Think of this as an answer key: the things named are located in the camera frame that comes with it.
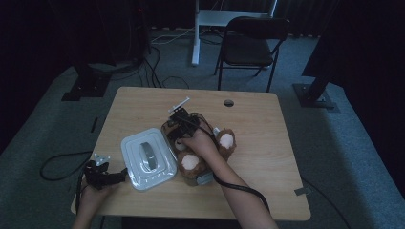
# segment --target person's right hand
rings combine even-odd
[[[205,123],[202,122],[200,126],[211,133],[211,130]],[[211,156],[219,154],[217,147],[215,146],[211,137],[206,132],[200,129],[197,129],[192,137],[181,138],[179,139],[179,142],[190,147],[194,151],[194,153],[201,156],[205,160],[207,160]]]

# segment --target clear plastic lid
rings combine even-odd
[[[150,189],[177,172],[176,160],[157,128],[125,137],[121,151],[129,178],[137,190]]]

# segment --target black folding chair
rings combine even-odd
[[[214,74],[220,70],[218,90],[221,89],[223,69],[257,69],[271,67],[266,92],[270,90],[279,47],[287,39],[289,22],[281,18],[240,16],[229,21]]]

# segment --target brown plush toy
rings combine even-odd
[[[219,153],[228,161],[236,148],[235,134],[231,129],[223,129],[217,134],[216,139],[220,145]],[[177,141],[175,142],[175,152],[179,170],[184,177],[195,178],[208,168],[202,157],[197,156],[191,149]]]

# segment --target chair seat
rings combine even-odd
[[[266,40],[241,35],[229,35],[225,48],[224,62],[233,66],[269,66],[273,63],[271,50]]]

